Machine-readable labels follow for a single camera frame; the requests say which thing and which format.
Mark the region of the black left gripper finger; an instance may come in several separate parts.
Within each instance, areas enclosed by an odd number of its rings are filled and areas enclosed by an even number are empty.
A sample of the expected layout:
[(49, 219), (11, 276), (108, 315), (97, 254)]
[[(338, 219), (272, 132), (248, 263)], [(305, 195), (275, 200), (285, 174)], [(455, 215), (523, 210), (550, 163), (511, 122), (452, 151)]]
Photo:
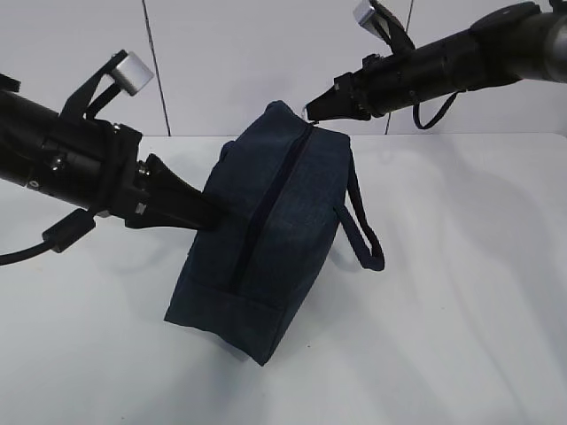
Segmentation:
[(221, 220), (226, 215), (226, 212), (216, 200), (190, 186), (155, 154), (150, 154), (145, 161), (139, 162), (139, 187), (145, 194), (145, 198), (139, 203), (147, 201), (151, 203), (200, 201), (221, 208)]
[(139, 203), (134, 213), (126, 218), (126, 227), (214, 229), (221, 221), (221, 208), (207, 202)]

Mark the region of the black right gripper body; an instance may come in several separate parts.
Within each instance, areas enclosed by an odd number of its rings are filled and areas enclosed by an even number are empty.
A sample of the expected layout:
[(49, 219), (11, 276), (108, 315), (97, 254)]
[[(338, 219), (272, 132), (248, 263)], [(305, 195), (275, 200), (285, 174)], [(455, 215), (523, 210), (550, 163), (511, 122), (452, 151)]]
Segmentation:
[(334, 92), (338, 96), (340, 119), (380, 119), (385, 116), (369, 101), (369, 83), (366, 72), (377, 65), (382, 56), (373, 53), (362, 59), (361, 69), (347, 72), (334, 79)]

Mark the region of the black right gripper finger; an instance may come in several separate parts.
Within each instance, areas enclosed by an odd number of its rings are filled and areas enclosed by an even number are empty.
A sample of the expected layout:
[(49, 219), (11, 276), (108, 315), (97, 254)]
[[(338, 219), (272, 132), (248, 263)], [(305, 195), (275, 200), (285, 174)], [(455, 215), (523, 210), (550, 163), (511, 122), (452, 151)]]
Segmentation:
[(333, 87), (306, 106), (309, 120), (370, 120), (349, 88)]

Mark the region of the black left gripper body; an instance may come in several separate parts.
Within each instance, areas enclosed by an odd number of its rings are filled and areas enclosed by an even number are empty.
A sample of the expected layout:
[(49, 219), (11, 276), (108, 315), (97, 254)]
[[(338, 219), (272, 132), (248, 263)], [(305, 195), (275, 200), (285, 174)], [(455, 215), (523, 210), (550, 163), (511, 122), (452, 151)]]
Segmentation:
[(128, 126), (98, 122), (103, 130), (105, 157), (95, 196), (95, 215), (135, 217), (142, 215), (149, 194), (136, 186), (140, 176), (147, 177), (142, 167), (139, 174), (138, 151), (143, 135)]

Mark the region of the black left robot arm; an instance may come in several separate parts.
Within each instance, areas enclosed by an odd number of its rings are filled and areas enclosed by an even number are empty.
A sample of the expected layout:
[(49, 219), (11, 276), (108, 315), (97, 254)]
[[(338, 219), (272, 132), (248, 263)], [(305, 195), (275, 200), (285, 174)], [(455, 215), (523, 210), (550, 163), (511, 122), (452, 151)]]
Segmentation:
[(121, 91), (113, 83), (69, 114), (19, 96), (19, 82), (1, 78), (1, 177), (83, 209), (96, 207), (128, 228), (210, 230), (226, 217), (213, 197), (191, 187), (155, 154), (138, 158), (142, 134), (97, 119)]

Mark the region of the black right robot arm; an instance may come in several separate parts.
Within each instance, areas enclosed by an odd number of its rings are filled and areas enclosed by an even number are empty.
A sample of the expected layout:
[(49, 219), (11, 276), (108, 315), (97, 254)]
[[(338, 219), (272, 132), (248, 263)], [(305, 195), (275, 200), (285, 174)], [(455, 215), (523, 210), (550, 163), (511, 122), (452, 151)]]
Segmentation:
[(382, 118), (411, 108), (417, 128), (434, 127), (465, 92), (522, 80), (566, 82), (566, 3), (551, 12), (534, 2), (492, 12), (469, 28), (417, 48), (399, 20), (378, 1), (353, 15), (385, 42), (391, 55), (371, 54), (356, 72), (335, 78), (306, 107), (312, 121)]

